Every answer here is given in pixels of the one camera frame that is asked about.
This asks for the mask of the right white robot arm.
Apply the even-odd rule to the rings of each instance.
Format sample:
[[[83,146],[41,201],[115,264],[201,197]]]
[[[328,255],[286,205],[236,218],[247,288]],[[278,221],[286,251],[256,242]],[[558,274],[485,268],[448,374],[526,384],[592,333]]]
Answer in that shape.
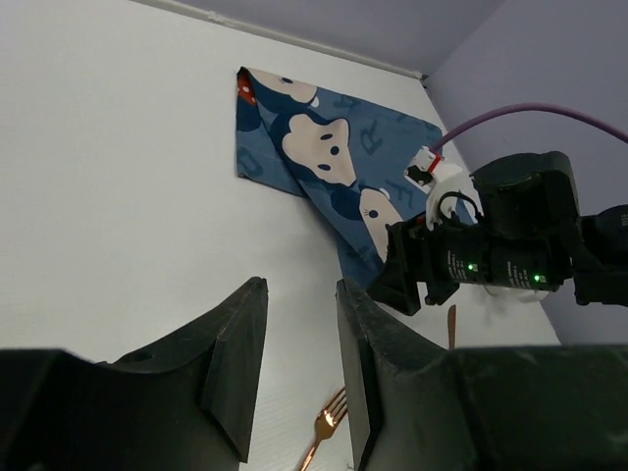
[[[467,225],[436,210],[389,231],[383,272],[368,294],[412,316],[463,284],[549,292],[572,280],[578,304],[627,303],[627,208],[579,212],[567,155],[518,153],[471,175],[479,195]]]

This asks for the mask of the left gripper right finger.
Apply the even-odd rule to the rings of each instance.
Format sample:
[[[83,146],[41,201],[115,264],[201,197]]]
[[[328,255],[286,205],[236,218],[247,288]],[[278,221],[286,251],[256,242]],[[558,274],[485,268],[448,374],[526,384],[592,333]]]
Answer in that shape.
[[[444,349],[337,285],[359,470],[623,470],[623,345]]]

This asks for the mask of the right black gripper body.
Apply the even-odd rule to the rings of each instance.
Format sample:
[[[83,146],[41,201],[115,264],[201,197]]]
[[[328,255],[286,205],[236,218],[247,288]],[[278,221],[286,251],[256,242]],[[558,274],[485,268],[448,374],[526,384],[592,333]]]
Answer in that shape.
[[[405,314],[442,305],[462,284],[556,291],[572,278],[564,227],[576,228],[579,205],[573,171],[559,151],[517,153],[471,176],[479,196],[476,223],[443,216],[397,223],[389,231],[384,269],[370,297]]]

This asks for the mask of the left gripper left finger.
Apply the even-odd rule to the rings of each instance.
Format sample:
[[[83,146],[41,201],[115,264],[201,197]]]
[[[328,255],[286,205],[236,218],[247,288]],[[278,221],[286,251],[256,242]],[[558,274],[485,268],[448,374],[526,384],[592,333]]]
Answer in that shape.
[[[249,456],[268,286],[113,363],[62,349],[1,353],[5,470],[236,470]]]

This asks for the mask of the blue cartoon placemat cloth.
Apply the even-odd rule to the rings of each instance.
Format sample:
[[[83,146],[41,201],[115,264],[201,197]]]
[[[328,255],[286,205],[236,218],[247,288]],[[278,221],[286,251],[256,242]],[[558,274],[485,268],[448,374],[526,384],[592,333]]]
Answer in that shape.
[[[309,199],[337,234],[344,277],[370,286],[387,259],[387,230],[423,212],[424,189],[404,172],[436,125],[323,87],[242,68],[237,73],[236,169]]]

